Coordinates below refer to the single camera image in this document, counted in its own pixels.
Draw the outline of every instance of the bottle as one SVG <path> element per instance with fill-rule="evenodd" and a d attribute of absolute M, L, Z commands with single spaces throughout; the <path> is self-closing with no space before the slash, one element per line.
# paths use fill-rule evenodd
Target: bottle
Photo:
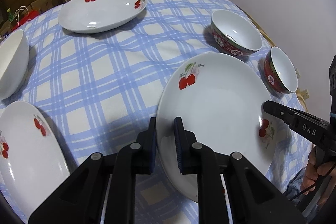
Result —
<path fill-rule="evenodd" d="M 10 8 L 8 8 L 7 13 L 8 13 L 9 22 L 12 22 L 14 20 L 14 16 L 13 16 Z"/>

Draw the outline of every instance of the bowl rim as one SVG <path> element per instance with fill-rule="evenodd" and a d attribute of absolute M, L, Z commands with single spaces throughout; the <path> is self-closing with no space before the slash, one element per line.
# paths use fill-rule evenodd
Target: bowl rim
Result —
<path fill-rule="evenodd" d="M 8 64 L 7 67 L 3 70 L 3 73 L 0 74 L 0 81 L 1 81 L 2 77 L 4 76 L 6 70 L 8 69 L 8 66 L 10 65 L 10 63 L 11 63 L 11 61 L 12 61 L 14 55 L 16 54 L 17 49 L 19 48 L 19 45 L 20 45 L 21 42 L 22 42 L 23 35 L 25 34 L 24 31 L 23 31 L 22 29 L 17 29 L 17 30 L 15 30 L 14 32 L 11 32 L 11 33 L 9 34 L 9 36 L 7 36 L 6 39 L 5 39 L 5 40 L 1 43 L 1 45 L 0 45 L 0 51 L 1 51 L 1 48 L 2 48 L 3 45 L 6 43 L 6 41 L 7 41 L 7 43 L 8 43 L 8 39 L 9 39 L 9 37 L 11 37 L 11 36 L 12 36 L 14 33 L 16 33 L 16 32 L 21 33 L 21 39 L 20 39 L 19 44 L 17 44 L 17 47 L 16 47 L 16 49 L 15 49 L 15 51 L 14 51 L 12 57 L 11 57 L 11 60 L 10 60 L 9 64 Z"/>
<path fill-rule="evenodd" d="M 289 88 L 288 88 L 288 85 L 286 85 L 286 84 L 283 82 L 281 76 L 278 74 L 278 70 L 277 70 L 277 68 L 276 68 L 276 65 L 275 65 L 275 63 L 274 63 L 273 56 L 272 56 L 272 52 L 274 52 L 274 51 L 280 51 L 280 52 L 285 56 L 285 59 L 288 60 L 289 63 L 291 64 L 291 68 L 293 69 L 292 72 L 294 72 L 294 75 L 295 75 L 295 82 L 296 82 L 296 83 L 295 83 L 295 84 L 296 84 L 296 85 L 295 85 L 295 86 L 296 86 L 296 89 L 295 89 L 295 90 L 289 89 Z M 297 91 L 297 88 L 298 88 L 298 79 L 297 79 L 297 75 L 296 75 L 295 67 L 294 67 L 292 61 L 291 61 L 291 60 L 289 59 L 289 57 L 287 56 L 287 54 L 286 54 L 283 50 L 281 50 L 279 47 L 274 46 L 274 47 L 272 47 L 271 50 L 270 50 L 270 56 L 271 56 L 271 60 L 272 60 L 273 66 L 274 66 L 274 68 L 275 68 L 276 74 L 277 74 L 277 76 L 279 77 L 281 83 L 284 85 L 284 87 L 285 87 L 288 91 L 290 91 L 290 92 L 296 92 L 296 91 Z"/>
<path fill-rule="evenodd" d="M 216 22 L 215 22 L 215 20 L 213 19 L 213 17 L 214 17 L 214 14 L 216 14 L 216 13 L 219 13 L 219 12 L 226 12 L 226 13 L 231 13 L 231 14 L 233 14 L 234 16 L 237 16 L 237 17 L 240 17 L 240 18 L 242 18 L 242 19 L 244 19 L 244 21 L 246 21 L 246 25 L 249 25 L 251 28 L 253 28 L 254 29 L 254 31 L 256 31 L 258 34 L 259 34 L 259 38 L 260 38 L 260 47 L 259 48 L 248 48 L 248 47 L 244 47 L 244 46 L 242 46 L 240 43 L 238 43 L 236 40 L 234 41 L 239 47 L 241 47 L 241 48 L 243 48 L 243 49 L 247 49 L 247 50 L 249 50 L 249 51 L 253 51 L 253 52 L 257 52 L 258 50 L 260 50 L 262 47 L 263 47 L 263 40 L 262 40 L 262 38 L 261 38 L 261 33 L 258 31 L 258 29 L 251 23 L 251 22 L 249 22 L 246 18 L 244 18 L 244 17 L 242 17 L 242 16 L 240 16 L 240 15 L 238 15 L 238 14 L 236 14 L 235 12 L 233 12 L 233 11 L 230 11 L 230 10 L 225 10 L 225 9 L 219 9 L 219 10 L 216 10 L 216 11 L 214 11 L 214 12 L 212 12 L 212 14 L 211 14 L 211 22 L 216 26 L 216 28 L 223 34 L 223 35 L 225 35 L 222 31 L 221 31 L 221 29 L 220 28 L 218 28 L 218 26 L 217 26 L 217 24 L 216 24 Z"/>

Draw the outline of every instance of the red bag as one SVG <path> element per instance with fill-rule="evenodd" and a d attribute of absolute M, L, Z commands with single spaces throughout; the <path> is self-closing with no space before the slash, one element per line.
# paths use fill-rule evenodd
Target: red bag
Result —
<path fill-rule="evenodd" d="M 21 20 L 19 20 L 20 11 L 26 12 L 26 15 Z M 26 22 L 31 21 L 32 19 L 34 19 L 38 15 L 40 15 L 39 11 L 31 10 L 29 12 L 26 6 L 21 6 L 19 9 L 17 9 L 15 11 L 15 19 L 16 19 L 17 24 L 12 28 L 12 31 L 16 30 L 18 27 L 20 27 L 21 25 L 25 24 Z"/>

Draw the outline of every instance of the screw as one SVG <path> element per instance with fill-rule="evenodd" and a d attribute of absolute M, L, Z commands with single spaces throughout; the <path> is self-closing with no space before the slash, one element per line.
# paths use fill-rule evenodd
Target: screw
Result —
<path fill-rule="evenodd" d="M 193 143 L 193 148 L 195 149 L 201 149 L 203 145 L 201 143 Z"/>
<path fill-rule="evenodd" d="M 242 157 L 243 157 L 242 154 L 239 152 L 232 153 L 232 158 L 234 158 L 235 160 L 240 160 Z"/>
<path fill-rule="evenodd" d="M 130 147 L 131 147 L 131 149 L 136 150 L 136 149 L 139 149 L 141 147 L 141 144 L 139 144 L 139 143 L 132 143 Z"/>
<path fill-rule="evenodd" d="M 101 154 L 100 153 L 93 153 L 91 155 L 91 159 L 92 160 L 99 160 L 101 158 Z"/>

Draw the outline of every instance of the cable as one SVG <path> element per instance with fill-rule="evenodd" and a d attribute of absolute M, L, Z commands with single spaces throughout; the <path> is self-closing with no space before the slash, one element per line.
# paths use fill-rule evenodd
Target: cable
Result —
<path fill-rule="evenodd" d="M 332 170 L 334 170 L 335 167 L 336 167 L 336 162 L 334 163 L 333 167 L 323 176 L 323 178 L 326 178 L 332 172 Z M 290 198 L 289 201 L 292 201 L 292 200 L 296 199 L 297 197 L 299 197 L 303 193 L 309 191 L 310 189 L 312 189 L 315 186 L 316 186 L 316 182 L 313 185 L 311 185 L 311 186 L 307 187 L 306 189 L 304 189 L 303 191 L 299 192 L 298 194 L 296 194 L 292 198 Z"/>

